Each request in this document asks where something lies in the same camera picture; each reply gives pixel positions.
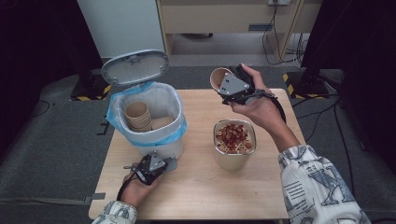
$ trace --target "patterned sleeve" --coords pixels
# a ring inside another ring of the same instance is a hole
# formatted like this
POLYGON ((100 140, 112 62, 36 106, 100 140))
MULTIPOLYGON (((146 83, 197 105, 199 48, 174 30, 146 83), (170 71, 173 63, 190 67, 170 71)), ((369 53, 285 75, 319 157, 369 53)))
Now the patterned sleeve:
POLYGON ((278 159, 291 223, 371 223, 334 165, 311 146, 288 148, 278 159))
POLYGON ((105 211, 92 224, 134 224, 137 212, 127 203, 112 201, 105 207, 105 211))

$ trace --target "black cable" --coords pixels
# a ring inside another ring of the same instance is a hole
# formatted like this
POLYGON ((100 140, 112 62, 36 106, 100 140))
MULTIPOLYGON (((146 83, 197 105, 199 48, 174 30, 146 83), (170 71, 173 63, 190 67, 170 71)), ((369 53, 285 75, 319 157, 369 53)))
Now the black cable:
POLYGON ((301 45, 300 45, 300 50, 299 50, 299 55, 298 55, 298 57, 297 57, 297 60, 298 60, 298 62, 299 62, 299 64, 301 64, 302 62, 303 62, 303 60, 301 59, 304 55, 305 55, 305 50, 304 50, 304 43, 305 42, 308 42, 308 40, 306 39, 305 41, 303 41, 302 43, 301 43, 301 45))
POLYGON ((296 103, 295 105, 292 105, 291 107, 295 107, 295 106, 297 106, 297 105, 302 104, 303 102, 306 102, 306 101, 308 101, 308 100, 315 99, 315 98, 317 98, 317 97, 319 97, 319 96, 314 96, 314 97, 305 98, 305 99, 303 99, 302 101, 296 103))
POLYGON ((339 100, 340 99, 338 99, 334 104, 330 105, 326 109, 323 109, 323 110, 318 111, 318 112, 313 112, 313 113, 310 113, 310 114, 307 114, 307 115, 300 116, 297 119, 303 119, 303 118, 306 118, 306 117, 309 117, 309 116, 312 116, 312 115, 315 115, 315 114, 320 114, 320 113, 326 112, 326 111, 330 110, 335 104, 337 104, 339 100))
POLYGON ((340 99, 338 99, 334 104, 332 104, 331 106, 327 107, 326 109, 324 109, 324 110, 322 110, 322 111, 319 111, 319 112, 312 113, 312 114, 310 114, 310 115, 306 115, 306 116, 301 117, 301 118, 306 118, 306 117, 308 117, 308 116, 311 116, 311 115, 314 115, 314 114, 319 113, 319 115, 318 115, 318 117, 317 117, 317 120, 315 121, 314 129, 313 129, 311 135, 309 135, 309 137, 306 138, 305 142, 308 142, 308 141, 311 139, 311 137, 314 135, 315 130, 316 130, 316 128, 317 128, 317 124, 318 124, 318 120, 319 120, 320 116, 321 116, 324 112, 326 112, 326 111, 330 110, 332 107, 336 106, 336 105, 338 104, 339 101, 340 101, 340 99))
MULTIPOLYGON (((277 43, 277 48, 278 48, 278 53, 279 53, 279 41, 278 41, 278 39, 277 39, 276 28, 275 28, 275 16, 276 16, 276 12, 277 12, 277 1, 275 1, 274 4, 275 4, 275 6, 274 6, 274 15, 273 15, 272 19, 270 20, 270 23, 269 23, 269 24, 270 24, 270 25, 272 24, 273 27, 274 27, 274 31, 275 31, 275 35, 276 35, 276 43, 277 43)), ((269 29, 270 25, 268 25, 268 26, 265 28, 264 35, 262 36, 262 48, 264 49, 265 59, 266 59, 267 62, 268 62, 269 64, 271 64, 271 65, 278 65, 278 64, 282 64, 282 63, 290 63, 290 62, 292 62, 292 60, 283 61, 283 60, 281 59, 281 57, 280 57, 280 54, 279 54, 279 59, 280 59, 280 61, 281 61, 280 63, 270 63, 270 61, 268 60, 267 50, 265 49, 265 46, 264 46, 264 38, 265 38, 265 36, 266 36, 266 34, 267 34, 267 32, 268 32, 268 29, 269 29)))
POLYGON ((303 43, 308 41, 308 40, 305 40, 305 41, 302 42, 302 39, 303 39, 303 34, 300 34, 299 40, 297 42, 297 48, 296 49, 287 49, 287 50, 292 51, 292 53, 294 53, 294 52, 302 52, 302 53, 304 53, 303 43))
POLYGON ((341 139, 343 140, 343 145, 344 145, 344 150, 346 152, 346 160, 347 160, 347 165, 349 167, 349 178, 350 178, 350 187, 351 187, 351 191, 352 191, 352 195, 355 196, 355 186, 354 186, 354 181, 353 181, 353 172, 352 172, 352 165, 350 162, 350 157, 349 157, 349 152, 347 150, 347 143, 346 143, 346 139, 344 137, 343 131, 341 129, 341 125, 340 125, 340 121, 338 120, 338 116, 337 116, 337 108, 336 106, 334 106, 334 116, 335 116, 335 122, 337 123, 337 127, 338 127, 338 131, 341 134, 341 139))
POLYGON ((39 114, 32 115, 31 117, 33 117, 33 118, 39 117, 39 116, 45 114, 45 113, 50 109, 50 103, 49 103, 49 102, 47 102, 47 101, 41 101, 41 100, 38 101, 38 102, 46 103, 46 104, 47 104, 47 108, 46 108, 43 112, 41 112, 41 113, 39 113, 39 114))
POLYGON ((298 39, 298 44, 297 44, 297 50, 295 52, 296 60, 300 64, 299 67, 301 67, 301 57, 303 57, 303 55, 304 55, 302 53, 302 51, 303 51, 302 40, 303 40, 303 34, 300 34, 300 37, 298 39))

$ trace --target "cup with food scraps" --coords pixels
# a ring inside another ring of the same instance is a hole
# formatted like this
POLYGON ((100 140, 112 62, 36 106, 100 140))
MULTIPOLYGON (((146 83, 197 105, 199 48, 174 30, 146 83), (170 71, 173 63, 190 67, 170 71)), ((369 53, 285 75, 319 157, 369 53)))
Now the cup with food scraps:
POLYGON ((223 169, 242 169, 256 150, 256 134, 253 126, 241 119, 224 119, 213 129, 215 161, 223 169))

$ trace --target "black strap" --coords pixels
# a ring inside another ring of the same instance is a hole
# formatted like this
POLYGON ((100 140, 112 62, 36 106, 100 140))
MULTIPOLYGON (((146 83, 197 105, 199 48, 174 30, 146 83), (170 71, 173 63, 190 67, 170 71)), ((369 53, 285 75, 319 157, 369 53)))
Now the black strap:
POLYGON ((135 174, 135 172, 133 172, 131 174, 131 176, 127 180, 125 180, 125 182, 123 182, 123 184, 122 184, 122 186, 121 186, 121 188, 119 190, 119 194, 117 195, 117 201, 121 201, 122 193, 124 192, 126 187, 129 185, 129 183, 131 183, 131 181, 133 180, 134 174, 135 174))
POLYGON ((277 97, 272 97, 270 98, 271 101, 274 103, 274 105, 276 106, 276 108, 279 110, 280 113, 280 117, 282 117, 283 121, 285 121, 286 123, 286 115, 285 115, 285 111, 283 110, 282 105, 280 104, 280 102, 277 100, 277 97))
POLYGON ((269 98, 274 103, 274 105, 276 106, 277 110, 279 110, 280 117, 286 123, 285 111, 283 110, 282 105, 280 104, 280 102, 277 100, 277 97, 273 93, 266 92, 265 90, 257 90, 256 89, 252 94, 244 96, 244 97, 238 99, 238 101, 245 102, 246 99, 248 99, 250 97, 256 97, 256 98, 267 97, 267 98, 269 98))

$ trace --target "wooden table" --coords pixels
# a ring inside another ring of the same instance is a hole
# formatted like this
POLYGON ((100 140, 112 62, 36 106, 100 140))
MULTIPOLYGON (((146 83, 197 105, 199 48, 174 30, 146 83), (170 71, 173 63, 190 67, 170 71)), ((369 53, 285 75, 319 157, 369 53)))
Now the wooden table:
MULTIPOLYGON (((303 143, 299 124, 284 90, 273 89, 282 104, 288 125, 303 143)), ((257 149, 238 172, 221 169, 215 163, 213 127, 221 119, 244 119, 221 104, 213 90, 178 91, 184 105, 188 130, 183 135, 184 151, 177 169, 165 174, 160 186, 138 207, 140 220, 176 219, 281 219, 288 218, 280 183, 278 152, 270 135, 255 124, 257 149)), ((90 218, 103 212, 117 198, 121 181, 129 170, 123 166, 142 156, 123 135, 114 132, 96 193, 90 218)))

